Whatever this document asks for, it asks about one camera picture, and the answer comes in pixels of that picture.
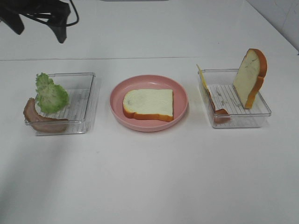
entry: bread slice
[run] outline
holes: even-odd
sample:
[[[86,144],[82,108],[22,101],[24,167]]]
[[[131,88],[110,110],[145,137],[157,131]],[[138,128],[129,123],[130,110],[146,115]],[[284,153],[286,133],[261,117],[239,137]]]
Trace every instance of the bread slice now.
[[[245,109],[251,109],[256,94],[263,85],[267,61],[258,49],[249,49],[240,65],[233,85]]]
[[[139,89],[126,93],[123,112],[127,118],[140,120],[173,120],[173,91],[170,89]]]

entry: plate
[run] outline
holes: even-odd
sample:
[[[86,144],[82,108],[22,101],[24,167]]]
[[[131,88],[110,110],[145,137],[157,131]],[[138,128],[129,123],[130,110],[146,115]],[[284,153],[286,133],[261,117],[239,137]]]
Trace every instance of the plate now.
[[[136,89],[172,89],[174,119],[167,122],[127,118],[123,114],[122,101],[128,91]],[[183,86],[170,78],[159,75],[140,75],[128,78],[119,83],[110,95],[110,108],[116,120],[128,128],[140,132],[156,132],[173,126],[184,116],[187,107],[188,96]]]

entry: plastic container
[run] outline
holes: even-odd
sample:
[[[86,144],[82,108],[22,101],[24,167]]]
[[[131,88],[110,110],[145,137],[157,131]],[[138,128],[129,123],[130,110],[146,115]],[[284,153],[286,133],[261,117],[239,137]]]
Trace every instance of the plastic container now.
[[[271,110],[258,92],[251,109],[244,109],[233,86],[238,69],[199,69],[199,89],[214,128],[261,127]],[[219,113],[224,109],[228,114]]]
[[[67,121],[38,121],[25,124],[32,127],[48,127],[65,125],[66,130],[58,133],[36,131],[36,135],[77,134],[86,133],[93,127],[98,102],[98,88],[94,73],[49,74],[55,84],[59,84],[68,92],[70,101],[64,109],[54,114],[42,113],[36,104],[36,111],[44,116]]]

